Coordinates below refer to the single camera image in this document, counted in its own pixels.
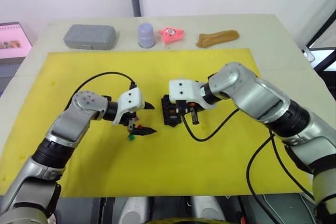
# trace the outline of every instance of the yellow mat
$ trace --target yellow mat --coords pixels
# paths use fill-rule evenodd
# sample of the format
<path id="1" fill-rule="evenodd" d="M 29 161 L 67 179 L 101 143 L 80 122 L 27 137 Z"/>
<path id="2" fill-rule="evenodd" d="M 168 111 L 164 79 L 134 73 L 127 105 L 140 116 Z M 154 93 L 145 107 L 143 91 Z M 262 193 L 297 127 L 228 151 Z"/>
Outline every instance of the yellow mat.
<path id="1" fill-rule="evenodd" d="M 4 194 L 25 159 L 44 138 L 62 112 L 72 92 L 84 80 L 105 72 L 128 74 L 155 110 L 138 113 L 143 126 L 156 133 L 128 140 L 127 128 L 111 122 L 93 121 L 67 164 L 62 195 L 68 197 L 153 195 L 245 195 L 250 194 L 245 172 L 257 147 L 268 137 L 267 129 L 238 112 L 211 140 L 197 142 L 183 124 L 163 124 L 161 97 L 170 79 L 185 77 L 206 81 L 231 61 L 239 61 L 258 75 L 248 49 L 151 51 L 151 52 L 53 52 L 43 65 L 0 160 L 0 194 Z M 112 99 L 128 89 L 121 76 L 103 76 L 85 86 Z M 221 101 L 211 111 L 199 113 L 199 125 L 191 125 L 198 137 L 208 136 L 235 106 Z M 305 173 L 298 170 L 277 140 L 285 165 L 310 189 Z M 257 156 L 251 168 L 257 193 L 299 191 L 278 164 L 271 145 Z"/>

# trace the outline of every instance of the green object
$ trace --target green object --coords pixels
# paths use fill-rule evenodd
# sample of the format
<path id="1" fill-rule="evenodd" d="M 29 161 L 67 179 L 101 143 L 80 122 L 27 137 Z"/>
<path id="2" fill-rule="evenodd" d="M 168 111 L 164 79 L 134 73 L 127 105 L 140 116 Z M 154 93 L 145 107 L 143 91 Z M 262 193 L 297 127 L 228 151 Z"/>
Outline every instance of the green object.
<path id="1" fill-rule="evenodd" d="M 132 134 L 129 134 L 129 135 L 128 135 L 128 139 L 129 139 L 130 141 L 132 141 L 132 140 L 134 140 L 134 139 L 135 139 L 135 136 L 134 136 L 134 135 L 132 135 Z"/>

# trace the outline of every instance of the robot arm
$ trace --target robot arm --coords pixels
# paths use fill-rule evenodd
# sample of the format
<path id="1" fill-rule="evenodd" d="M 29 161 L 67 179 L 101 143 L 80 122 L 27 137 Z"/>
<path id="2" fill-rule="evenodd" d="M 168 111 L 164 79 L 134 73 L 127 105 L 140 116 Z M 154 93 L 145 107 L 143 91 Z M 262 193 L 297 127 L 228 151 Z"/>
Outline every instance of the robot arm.
<path id="1" fill-rule="evenodd" d="M 156 130 L 137 129 L 136 111 L 153 109 L 144 102 L 139 88 L 121 94 L 116 102 L 91 91 L 72 97 L 70 107 L 55 120 L 36 152 L 27 159 L 3 198 L 0 223 L 46 223 L 56 208 L 61 187 L 56 183 L 75 148 L 87 132 L 91 120 L 123 124 L 131 134 L 147 135 Z"/>
<path id="2" fill-rule="evenodd" d="M 191 112 L 194 124 L 198 111 L 232 99 L 239 109 L 275 132 L 298 168 L 314 175 L 317 217 L 323 223 L 336 217 L 336 132 L 321 118 L 237 62 L 223 66 L 208 83 L 171 80 L 169 87 L 170 101 L 176 102 L 178 113 Z"/>

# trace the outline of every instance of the pink starfish toy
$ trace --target pink starfish toy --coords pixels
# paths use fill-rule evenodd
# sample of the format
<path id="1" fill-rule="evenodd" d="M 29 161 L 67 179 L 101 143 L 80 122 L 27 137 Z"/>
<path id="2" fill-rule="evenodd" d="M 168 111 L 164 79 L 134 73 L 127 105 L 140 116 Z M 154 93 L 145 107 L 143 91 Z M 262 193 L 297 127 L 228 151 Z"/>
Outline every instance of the pink starfish toy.
<path id="1" fill-rule="evenodd" d="M 163 42 L 171 43 L 182 39 L 184 37 L 184 30 L 173 27 L 165 27 L 163 30 L 159 30 L 159 34 L 162 35 Z"/>

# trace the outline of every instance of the white table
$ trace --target white table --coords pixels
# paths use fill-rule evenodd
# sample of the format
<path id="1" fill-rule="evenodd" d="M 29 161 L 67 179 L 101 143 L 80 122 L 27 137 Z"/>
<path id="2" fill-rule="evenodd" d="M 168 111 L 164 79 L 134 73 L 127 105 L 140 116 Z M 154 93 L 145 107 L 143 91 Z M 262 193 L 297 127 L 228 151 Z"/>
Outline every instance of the white table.
<path id="1" fill-rule="evenodd" d="M 157 35 L 155 46 L 143 49 L 138 45 L 137 34 L 137 27 L 143 22 L 151 23 L 155 32 L 165 26 L 184 29 L 185 38 L 165 45 Z M 199 33 L 237 30 L 240 33 L 238 40 L 211 48 L 249 48 L 263 78 L 300 105 L 311 109 L 332 127 L 336 126 L 335 100 L 274 15 L 63 19 L 49 24 L 0 98 L 0 153 L 48 53 L 81 51 L 70 49 L 63 42 L 64 35 L 73 24 L 114 26 L 118 32 L 118 39 L 113 51 L 204 50 L 195 46 Z"/>

